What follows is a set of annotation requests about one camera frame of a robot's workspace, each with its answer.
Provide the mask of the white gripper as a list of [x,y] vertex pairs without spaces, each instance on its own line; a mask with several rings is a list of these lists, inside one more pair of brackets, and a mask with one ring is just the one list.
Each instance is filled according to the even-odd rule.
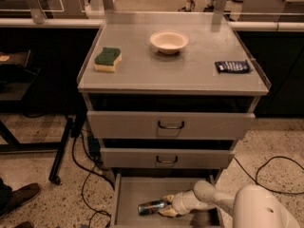
[[163,217],[174,218],[177,215],[186,215],[193,210],[198,210],[200,201],[195,196],[192,190],[179,192],[177,195],[167,195],[163,197],[166,203],[171,203],[172,206],[166,206],[159,210],[159,214]]

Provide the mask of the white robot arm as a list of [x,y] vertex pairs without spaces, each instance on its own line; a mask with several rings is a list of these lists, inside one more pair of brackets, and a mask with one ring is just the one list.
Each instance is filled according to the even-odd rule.
[[254,184],[240,188],[234,197],[219,191],[206,180],[191,190],[168,195],[159,213],[175,218],[193,210],[217,206],[233,218],[233,228],[300,228],[295,217],[268,190]]

